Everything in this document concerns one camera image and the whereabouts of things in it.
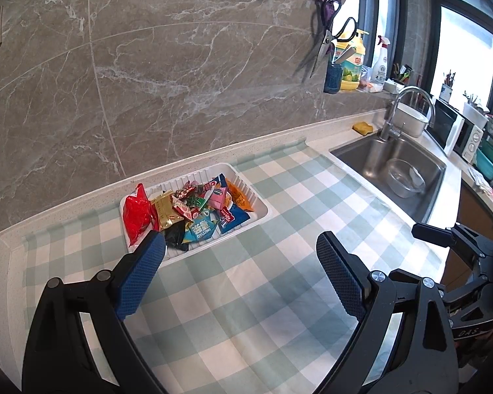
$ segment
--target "stainless steel sink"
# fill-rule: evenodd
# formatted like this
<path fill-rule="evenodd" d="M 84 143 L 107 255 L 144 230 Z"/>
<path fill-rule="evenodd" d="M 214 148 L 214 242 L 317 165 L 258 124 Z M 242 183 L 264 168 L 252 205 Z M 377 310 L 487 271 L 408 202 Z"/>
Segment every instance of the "stainless steel sink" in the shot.
<path fill-rule="evenodd" d="M 377 134 L 331 151 L 331 154 L 365 177 L 416 222 L 427 222 L 444 178 L 445 164 L 416 142 L 400 136 L 383 142 Z M 385 180 L 389 159 L 407 161 L 418 169 L 426 189 L 410 198 L 397 196 Z"/>

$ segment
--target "white countertop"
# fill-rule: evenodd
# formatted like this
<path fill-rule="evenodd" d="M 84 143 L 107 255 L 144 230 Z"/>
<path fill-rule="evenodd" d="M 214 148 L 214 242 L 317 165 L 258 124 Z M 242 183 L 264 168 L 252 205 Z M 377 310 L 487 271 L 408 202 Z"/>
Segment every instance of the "white countertop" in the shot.
<path fill-rule="evenodd" d="M 25 338 L 22 339 L 22 336 L 25 336 L 25 300 L 19 292 L 22 292 L 22 275 L 25 269 L 25 236 L 56 223 L 63 223 L 89 210 L 112 204 L 131 192 L 139 182 L 143 182 L 146 185 L 155 185 L 164 179 L 173 179 L 212 164 L 229 162 L 254 153 L 267 151 L 278 145 L 299 139 L 306 139 L 306 143 L 310 147 L 325 155 L 339 167 L 350 173 L 368 188 L 368 190 L 387 203 L 406 223 L 413 225 L 414 221 L 385 194 L 330 154 L 330 150 L 361 138 L 358 133 L 351 130 L 354 123 L 366 121 L 378 128 L 383 124 L 384 112 L 385 110 L 372 111 L 365 114 L 293 128 L 158 167 L 130 179 L 125 179 L 77 197 L 1 231 L 0 367 L 2 370 L 13 382 L 20 383 L 19 369 L 21 369 L 25 348 Z M 468 182 L 468 175 L 463 174 L 463 170 L 467 172 L 467 164 L 456 154 L 447 158 L 426 133 L 419 139 L 416 139 L 416 142 L 432 152 L 446 165 L 444 180 L 428 223 L 441 228 L 451 227 L 455 224 L 458 214 L 461 179 L 466 176 L 464 180 Z M 489 204 L 491 200 L 488 197 L 484 197 L 482 200 L 493 210 L 493 203 Z M 440 259 L 445 262 L 448 249 L 437 246 L 433 246 L 432 248 L 439 255 Z"/>

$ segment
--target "black snack package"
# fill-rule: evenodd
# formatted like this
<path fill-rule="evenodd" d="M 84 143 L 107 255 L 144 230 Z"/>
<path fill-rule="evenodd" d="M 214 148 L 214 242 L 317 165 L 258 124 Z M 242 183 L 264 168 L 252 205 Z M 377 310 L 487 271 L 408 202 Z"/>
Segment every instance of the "black snack package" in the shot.
<path fill-rule="evenodd" d="M 173 247 L 183 252 L 188 251 L 188 244 L 183 244 L 184 240 L 184 220 L 173 224 L 170 228 L 163 231 L 164 239 L 168 247 Z"/>

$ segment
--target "green and white tablecloth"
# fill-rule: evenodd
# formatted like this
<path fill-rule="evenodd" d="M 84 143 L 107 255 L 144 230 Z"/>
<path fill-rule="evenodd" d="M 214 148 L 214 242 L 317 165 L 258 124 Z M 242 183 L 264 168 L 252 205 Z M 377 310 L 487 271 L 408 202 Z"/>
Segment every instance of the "green and white tablecloth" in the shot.
<path fill-rule="evenodd" d="M 271 219 L 159 268 L 125 324 L 172 394 L 312 393 L 356 327 L 317 260 L 321 232 L 333 231 L 370 270 L 400 267 L 439 278 L 444 263 L 386 205 L 304 143 L 235 167 L 269 203 Z M 90 279 L 127 253 L 118 203 L 26 244 L 26 330 L 48 279 Z M 112 379 L 92 323 L 83 320 L 99 370 Z M 370 378 L 380 374 L 395 328 Z"/>

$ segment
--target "faucet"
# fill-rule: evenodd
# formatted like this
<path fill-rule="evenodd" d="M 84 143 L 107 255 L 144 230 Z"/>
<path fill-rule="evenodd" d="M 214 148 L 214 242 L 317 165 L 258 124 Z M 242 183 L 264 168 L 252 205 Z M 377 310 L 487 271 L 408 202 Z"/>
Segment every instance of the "faucet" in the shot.
<path fill-rule="evenodd" d="M 431 111 L 431 116 L 429 118 L 429 126 L 431 126 L 431 127 L 434 126 L 434 123 L 435 123 L 435 106 L 434 106 L 433 102 L 431 101 L 431 97 L 429 96 L 429 94 L 425 90 L 420 89 L 419 87 L 407 86 L 407 87 L 404 87 L 400 91 L 400 93 L 398 93 L 398 96 L 396 97 L 396 99 L 393 103 L 393 107 L 389 112 L 389 117 L 387 117 L 387 119 L 385 120 L 385 124 L 383 125 L 382 131 L 380 132 L 380 139 L 381 140 L 386 141 L 390 137 L 394 137 L 396 139 L 398 139 L 400 137 L 401 131 L 398 130 L 393 125 L 393 117 L 394 117 L 394 114 L 396 113 L 396 109 L 398 108 L 398 104 L 400 103 L 400 100 L 402 99 L 402 97 L 405 94 L 407 94 L 409 92 L 421 94 L 425 98 L 425 100 L 429 104 L 429 109 Z"/>

